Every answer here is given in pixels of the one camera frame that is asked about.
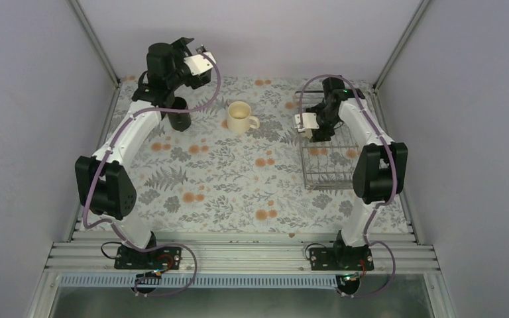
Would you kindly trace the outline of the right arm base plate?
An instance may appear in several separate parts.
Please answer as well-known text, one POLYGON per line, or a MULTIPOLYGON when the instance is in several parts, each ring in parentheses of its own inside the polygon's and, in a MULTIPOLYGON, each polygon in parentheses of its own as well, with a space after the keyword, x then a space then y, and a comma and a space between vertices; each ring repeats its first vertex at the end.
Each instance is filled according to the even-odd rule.
POLYGON ((374 261, 368 246, 337 251, 333 248, 311 248, 310 265, 313 271, 372 271, 374 261))

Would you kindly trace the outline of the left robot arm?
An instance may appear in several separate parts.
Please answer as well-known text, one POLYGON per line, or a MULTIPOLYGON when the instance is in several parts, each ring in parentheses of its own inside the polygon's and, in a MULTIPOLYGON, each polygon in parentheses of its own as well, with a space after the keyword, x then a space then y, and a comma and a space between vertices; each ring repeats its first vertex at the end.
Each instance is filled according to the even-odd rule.
POLYGON ((204 46, 192 52, 192 38, 181 37, 172 43, 159 42, 148 47, 147 69, 138 80, 125 117, 114 133, 91 156, 80 156, 75 163, 76 182, 81 205, 82 225, 93 229, 108 224, 131 251, 132 260, 141 268, 150 268, 158 259, 152 231, 133 216, 137 191, 127 173, 139 148, 163 119, 183 132, 191 124, 191 114, 209 107, 221 88, 207 102, 195 108, 182 97, 178 88, 198 89, 219 73, 215 58, 204 46))

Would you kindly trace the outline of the cream ribbed mug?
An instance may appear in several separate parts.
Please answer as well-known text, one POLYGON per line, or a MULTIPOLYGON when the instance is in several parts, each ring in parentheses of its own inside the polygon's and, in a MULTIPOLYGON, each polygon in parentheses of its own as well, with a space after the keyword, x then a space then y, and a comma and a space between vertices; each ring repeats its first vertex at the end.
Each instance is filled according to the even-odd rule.
POLYGON ((235 134, 259 129, 260 120, 252 115, 251 106, 243 101, 232 102, 227 108, 227 128, 235 134))

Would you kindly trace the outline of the metal wire dish rack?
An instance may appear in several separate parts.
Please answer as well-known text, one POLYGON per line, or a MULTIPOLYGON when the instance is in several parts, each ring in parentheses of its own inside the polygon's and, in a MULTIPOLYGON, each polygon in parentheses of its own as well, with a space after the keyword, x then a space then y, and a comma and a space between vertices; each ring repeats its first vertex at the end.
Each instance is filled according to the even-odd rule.
MULTIPOLYGON (((305 93, 296 91, 294 102, 302 107, 304 113, 313 113, 312 107, 318 103, 327 103, 334 94, 342 101, 354 100, 354 94, 350 89, 335 89, 328 93, 329 97, 326 97, 322 90, 308 90, 305 93)), ((306 189, 322 191, 352 189, 360 146, 356 134, 349 126, 339 121, 335 126, 335 135, 329 142, 310 142, 301 133, 298 134, 306 189)))

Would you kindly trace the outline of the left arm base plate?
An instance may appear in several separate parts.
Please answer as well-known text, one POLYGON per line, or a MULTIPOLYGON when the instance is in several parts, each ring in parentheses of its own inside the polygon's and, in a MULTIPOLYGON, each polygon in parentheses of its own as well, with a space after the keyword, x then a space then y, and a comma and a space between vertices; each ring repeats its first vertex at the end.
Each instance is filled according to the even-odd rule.
POLYGON ((166 246, 147 253, 121 246, 113 267, 117 270, 178 270, 181 257, 182 248, 177 246, 166 246))

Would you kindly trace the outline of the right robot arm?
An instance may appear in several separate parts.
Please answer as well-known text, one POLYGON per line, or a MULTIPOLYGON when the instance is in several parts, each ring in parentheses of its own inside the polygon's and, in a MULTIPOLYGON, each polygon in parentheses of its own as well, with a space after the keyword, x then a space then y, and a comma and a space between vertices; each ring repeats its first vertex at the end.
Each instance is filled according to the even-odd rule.
POLYGON ((368 112, 363 94, 348 80, 329 76, 323 79, 322 87, 323 101, 310 109, 318 126, 310 140, 331 140, 335 127, 342 122, 361 146, 352 177, 358 201, 333 243, 330 260, 342 270, 363 269, 372 266, 368 231, 376 214, 402 191, 408 148, 383 131, 368 112))

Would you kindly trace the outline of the black mug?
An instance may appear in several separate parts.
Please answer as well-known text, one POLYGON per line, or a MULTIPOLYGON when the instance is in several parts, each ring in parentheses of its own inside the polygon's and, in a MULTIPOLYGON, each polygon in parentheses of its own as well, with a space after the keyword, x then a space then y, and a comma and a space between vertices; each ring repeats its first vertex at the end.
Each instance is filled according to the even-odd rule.
MULTIPOLYGON (((176 110, 188 110, 187 101, 182 97, 175 97, 171 109, 176 110)), ((191 116, 189 113, 168 113, 168 120, 170 121, 171 127, 179 132, 186 131, 192 123, 191 116)))

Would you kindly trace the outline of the beige white mug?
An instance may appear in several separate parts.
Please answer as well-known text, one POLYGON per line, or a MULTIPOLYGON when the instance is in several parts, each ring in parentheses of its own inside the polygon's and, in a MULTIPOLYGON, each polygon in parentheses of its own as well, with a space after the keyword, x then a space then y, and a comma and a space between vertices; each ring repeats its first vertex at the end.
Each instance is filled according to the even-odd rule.
POLYGON ((308 139, 310 142, 319 142, 319 129, 305 129, 301 135, 308 139))

